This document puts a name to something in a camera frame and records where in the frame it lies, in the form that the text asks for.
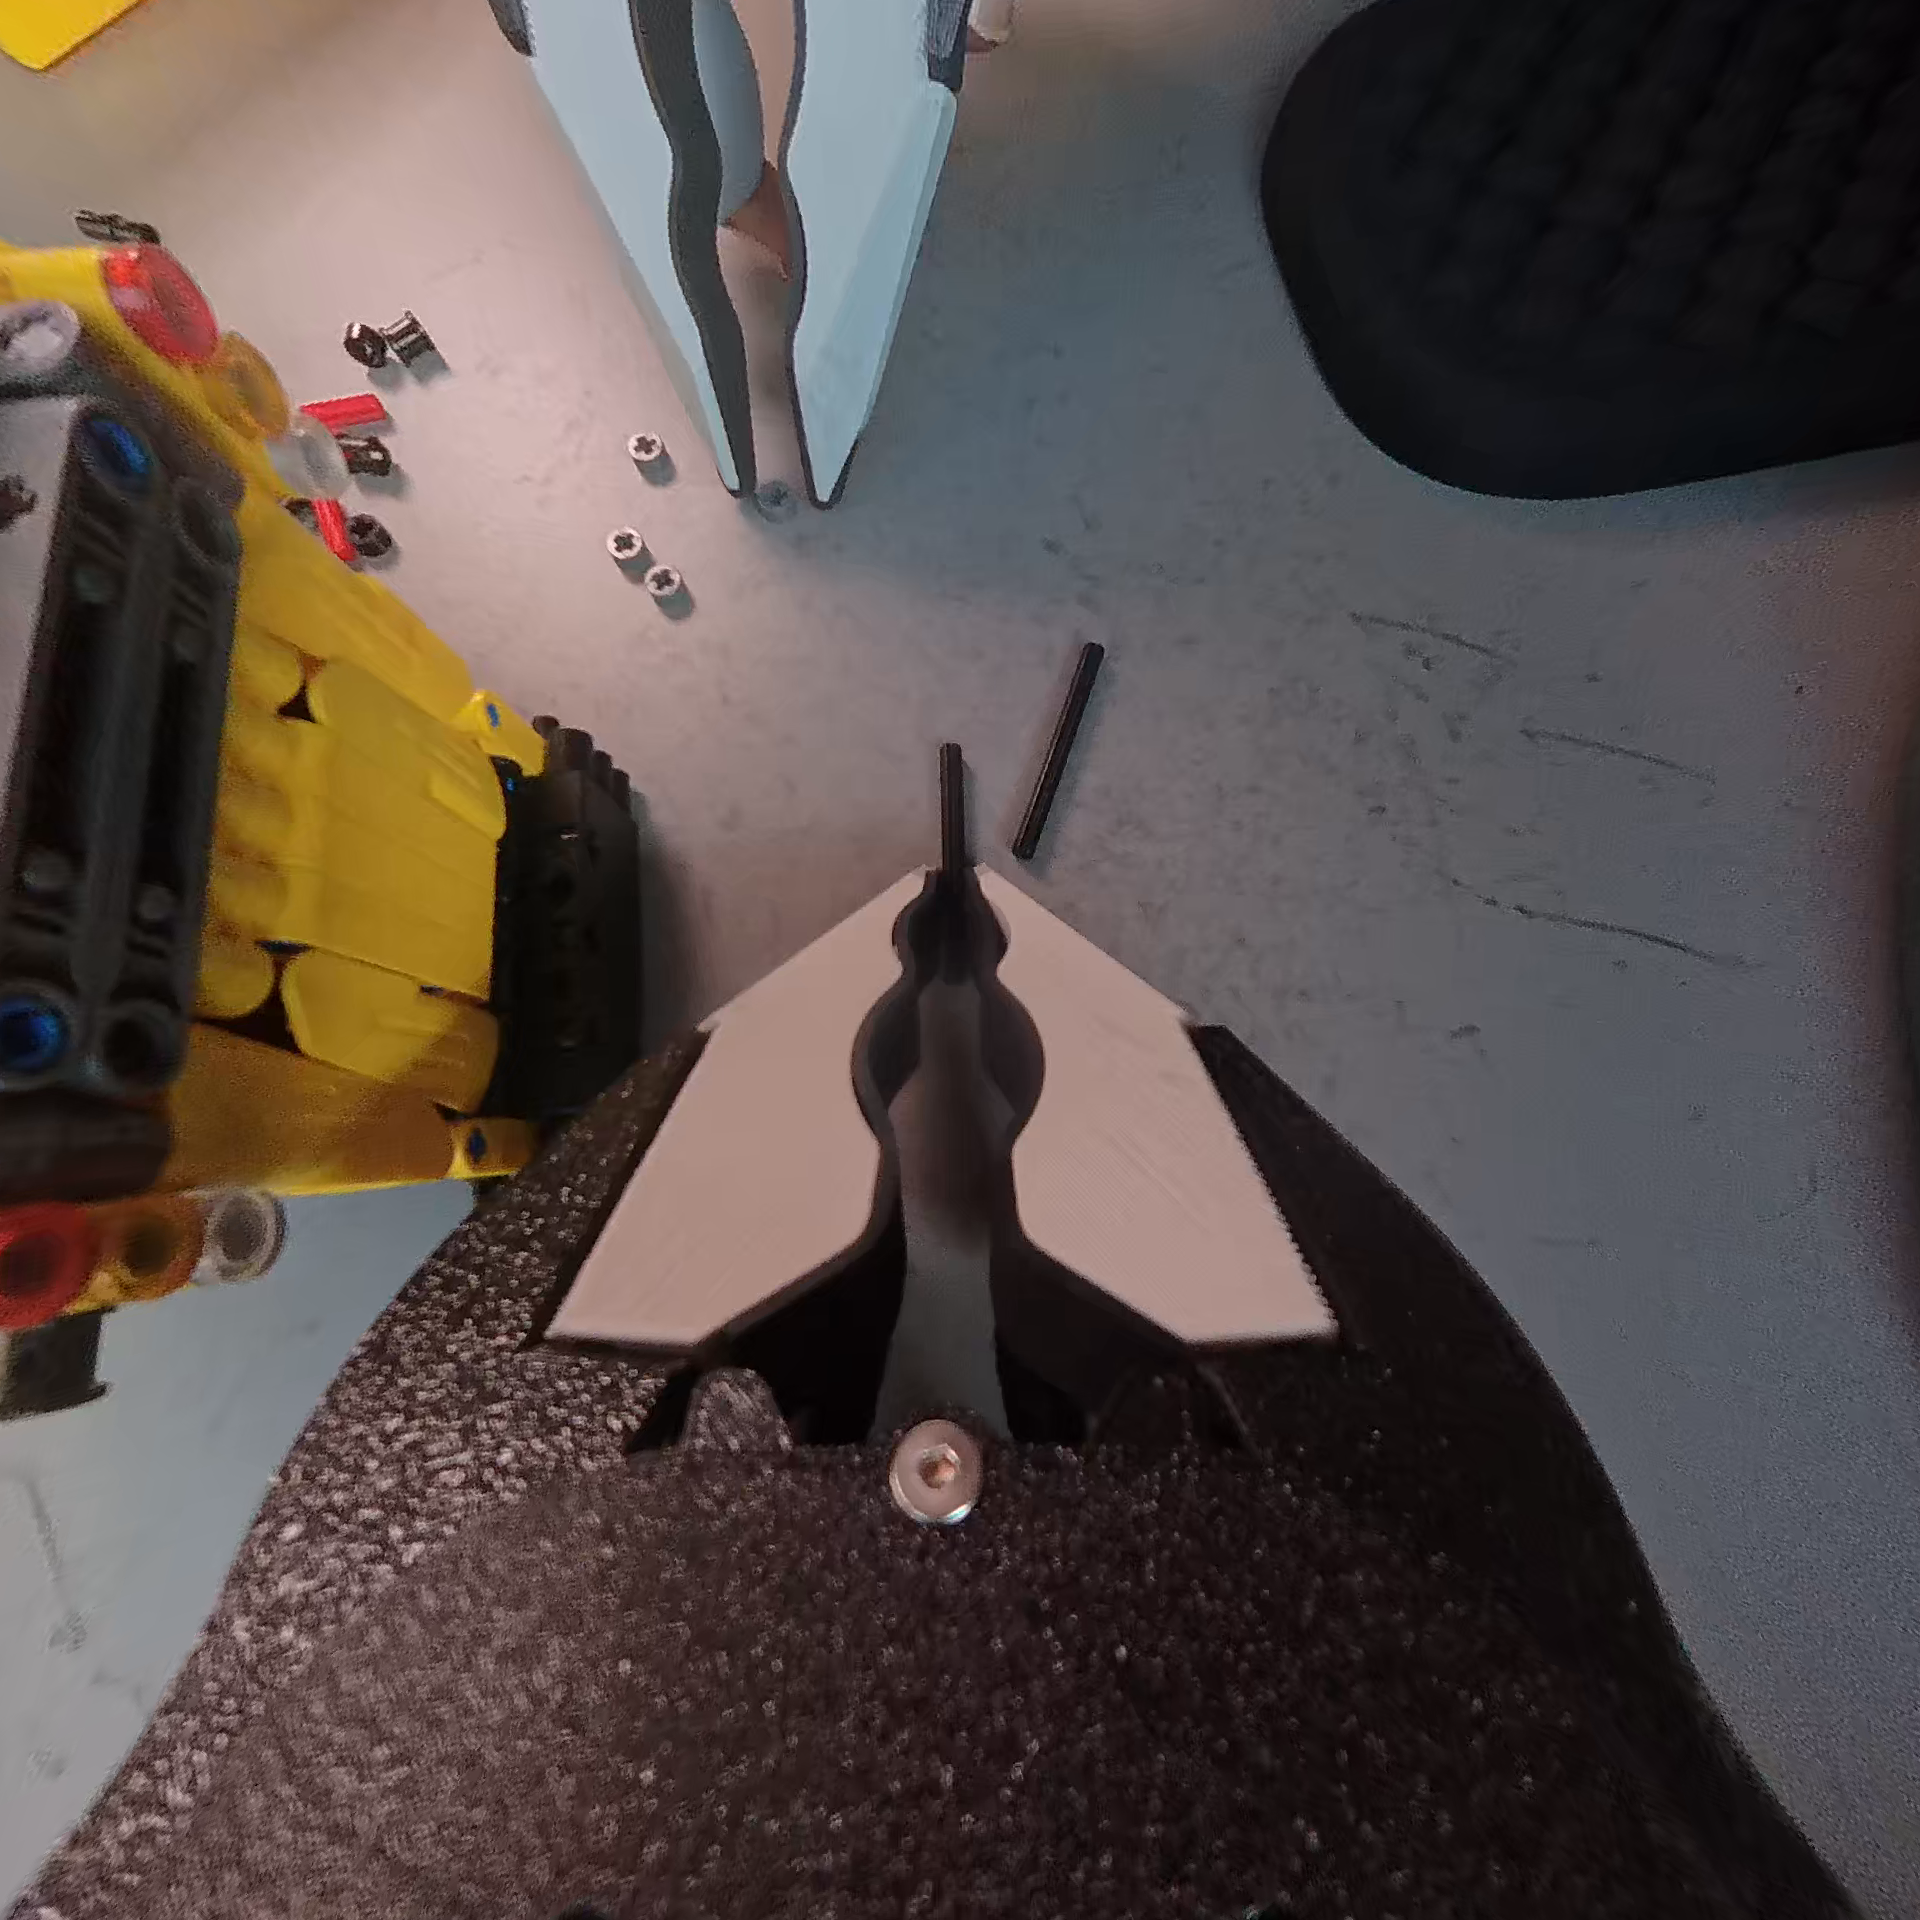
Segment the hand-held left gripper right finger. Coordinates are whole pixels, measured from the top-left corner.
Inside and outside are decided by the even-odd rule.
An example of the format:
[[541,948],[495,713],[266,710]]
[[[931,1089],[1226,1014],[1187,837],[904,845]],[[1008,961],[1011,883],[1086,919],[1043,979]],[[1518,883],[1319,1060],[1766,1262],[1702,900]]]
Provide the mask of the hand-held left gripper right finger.
[[1186,1009],[1008,877],[976,889],[977,1030],[1024,1245],[1197,1353],[1331,1339]]

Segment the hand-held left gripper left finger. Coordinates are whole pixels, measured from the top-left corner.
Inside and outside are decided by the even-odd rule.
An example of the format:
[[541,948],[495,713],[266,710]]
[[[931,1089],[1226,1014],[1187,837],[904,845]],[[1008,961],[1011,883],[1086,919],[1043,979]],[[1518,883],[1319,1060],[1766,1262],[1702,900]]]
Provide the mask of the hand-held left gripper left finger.
[[921,1063],[913,868],[717,1009],[546,1339],[686,1358],[872,1245],[897,1188],[891,1107]]

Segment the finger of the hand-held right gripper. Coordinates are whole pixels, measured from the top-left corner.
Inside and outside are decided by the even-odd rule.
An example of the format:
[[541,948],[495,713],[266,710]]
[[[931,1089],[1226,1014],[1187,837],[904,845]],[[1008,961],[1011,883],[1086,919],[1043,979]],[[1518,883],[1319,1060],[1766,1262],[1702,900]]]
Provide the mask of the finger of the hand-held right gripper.
[[777,173],[784,367],[807,500],[832,507],[872,419],[961,87],[957,2],[798,2]]
[[729,2],[520,2],[515,47],[630,262],[731,497],[755,487],[744,334],[719,231],[760,180],[758,73]]

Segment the black lego axle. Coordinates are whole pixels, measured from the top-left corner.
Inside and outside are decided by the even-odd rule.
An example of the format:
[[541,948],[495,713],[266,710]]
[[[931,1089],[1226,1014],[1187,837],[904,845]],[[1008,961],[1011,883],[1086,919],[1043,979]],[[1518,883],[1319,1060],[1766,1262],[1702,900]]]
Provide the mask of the black lego axle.
[[960,985],[969,972],[969,850],[966,766],[957,743],[943,741],[937,754],[942,860],[937,873],[942,977]]
[[1102,642],[1086,639],[1072,659],[1061,701],[1046,723],[1041,751],[1009,837],[1011,860],[1022,865],[1033,861],[1039,853],[1048,814],[1063,790],[1073,743],[1086,725],[1106,653],[1107,649]]

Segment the yellow lego model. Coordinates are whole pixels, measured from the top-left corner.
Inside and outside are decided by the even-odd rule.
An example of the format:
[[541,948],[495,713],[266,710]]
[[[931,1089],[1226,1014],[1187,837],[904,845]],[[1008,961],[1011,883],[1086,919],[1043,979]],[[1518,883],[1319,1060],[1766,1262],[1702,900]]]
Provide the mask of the yellow lego model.
[[505,1180],[639,1049],[630,781],[390,590],[387,403],[79,231],[1,247],[7,1421],[286,1199]]

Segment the person's right hand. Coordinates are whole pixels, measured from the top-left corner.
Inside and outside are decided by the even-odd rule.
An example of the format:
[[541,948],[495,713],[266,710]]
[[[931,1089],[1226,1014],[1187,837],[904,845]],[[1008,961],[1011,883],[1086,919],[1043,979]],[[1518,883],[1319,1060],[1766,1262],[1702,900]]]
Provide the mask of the person's right hand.
[[784,188],[777,166],[760,159],[746,195],[721,217],[721,226],[760,252],[782,281],[793,275],[793,239],[786,219]]

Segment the yellow plastic bin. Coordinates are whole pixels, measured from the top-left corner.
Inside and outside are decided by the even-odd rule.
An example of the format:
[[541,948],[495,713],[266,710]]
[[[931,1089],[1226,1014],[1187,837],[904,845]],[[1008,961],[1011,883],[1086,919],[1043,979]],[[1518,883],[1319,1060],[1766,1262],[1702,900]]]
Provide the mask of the yellow plastic bin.
[[30,73],[46,73],[137,7],[131,0],[1,0],[1,58]]

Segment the dark rounded object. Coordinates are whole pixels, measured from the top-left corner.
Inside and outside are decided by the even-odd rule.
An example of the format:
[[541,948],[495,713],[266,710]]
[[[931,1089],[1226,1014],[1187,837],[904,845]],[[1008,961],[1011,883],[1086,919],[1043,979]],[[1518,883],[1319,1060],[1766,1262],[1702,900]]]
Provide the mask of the dark rounded object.
[[1339,412],[1485,497],[1915,443],[1915,2],[1390,2],[1264,143]]

